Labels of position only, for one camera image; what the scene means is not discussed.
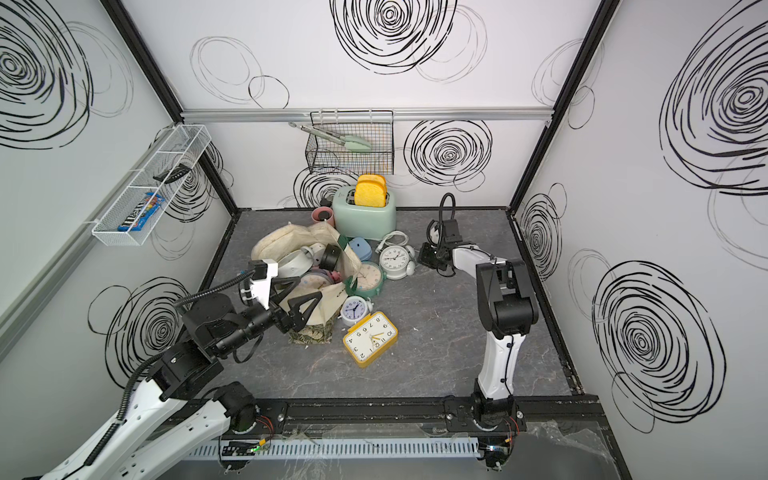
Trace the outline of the white twin bell clock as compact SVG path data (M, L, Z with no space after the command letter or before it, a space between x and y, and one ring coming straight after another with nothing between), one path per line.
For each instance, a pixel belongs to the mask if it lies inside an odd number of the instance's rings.
M379 266L389 280L401 280L415 273L415 250L410 245L388 246L379 255Z

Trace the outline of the green round pastel clock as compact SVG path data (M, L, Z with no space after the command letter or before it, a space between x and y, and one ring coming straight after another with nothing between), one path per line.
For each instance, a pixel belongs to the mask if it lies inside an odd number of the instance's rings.
M363 261L358 272L345 280L345 291L349 296L373 299L380 294L386 274L380 266L371 261Z

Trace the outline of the yellow rectangular clock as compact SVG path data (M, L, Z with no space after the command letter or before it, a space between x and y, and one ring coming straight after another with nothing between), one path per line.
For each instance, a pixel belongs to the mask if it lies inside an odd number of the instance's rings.
M359 368L366 368L394 345L399 330L381 311L357 322L343 337L343 346Z

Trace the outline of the cream canvas tote bag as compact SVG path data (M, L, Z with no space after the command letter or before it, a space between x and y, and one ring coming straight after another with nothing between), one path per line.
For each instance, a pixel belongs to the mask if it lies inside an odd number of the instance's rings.
M344 301L348 298L346 281L355 277L362 261L349 241L329 223L311 226L288 224L259 240L251 250L253 260L273 260L277 277L297 278L289 300L320 293L322 299L305 327L289 334L299 345L328 344Z

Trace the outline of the silver twin bell clock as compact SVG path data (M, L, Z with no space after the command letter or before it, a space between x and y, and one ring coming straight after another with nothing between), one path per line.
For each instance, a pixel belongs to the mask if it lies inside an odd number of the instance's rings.
M278 277L301 277L317 267L325 248L322 243L299 247L278 261Z

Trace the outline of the black twin bell clock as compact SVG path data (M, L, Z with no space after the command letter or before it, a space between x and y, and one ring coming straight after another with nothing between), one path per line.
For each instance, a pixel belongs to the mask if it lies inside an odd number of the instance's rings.
M342 250L338 245L328 244L325 246L318 267L322 270L335 271L340 261Z

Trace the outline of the blue round beige clock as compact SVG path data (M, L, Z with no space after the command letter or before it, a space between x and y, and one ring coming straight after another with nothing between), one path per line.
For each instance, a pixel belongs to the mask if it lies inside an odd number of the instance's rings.
M322 289L334 283L330 274L323 270L311 270L301 277L300 285L304 288Z

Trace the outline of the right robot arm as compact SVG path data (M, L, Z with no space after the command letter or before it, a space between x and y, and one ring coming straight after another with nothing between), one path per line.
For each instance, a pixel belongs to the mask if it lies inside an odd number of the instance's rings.
M474 420L488 428L517 414L514 373L518 356L539 318L536 293L522 260L495 256L465 242L454 219L428 224L418 262L437 271L469 274L476 282L485 352L471 395Z

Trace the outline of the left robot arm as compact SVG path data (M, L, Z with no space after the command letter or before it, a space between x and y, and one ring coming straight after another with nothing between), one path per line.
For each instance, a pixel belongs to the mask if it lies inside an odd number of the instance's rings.
M155 479L201 444L228 431L249 433L268 422L238 381L203 395L222 360L258 344L275 327L299 331L321 302L319 292L291 297L279 281L246 310L234 309L220 289L176 303L188 336L145 360L131 374L117 411L48 479Z

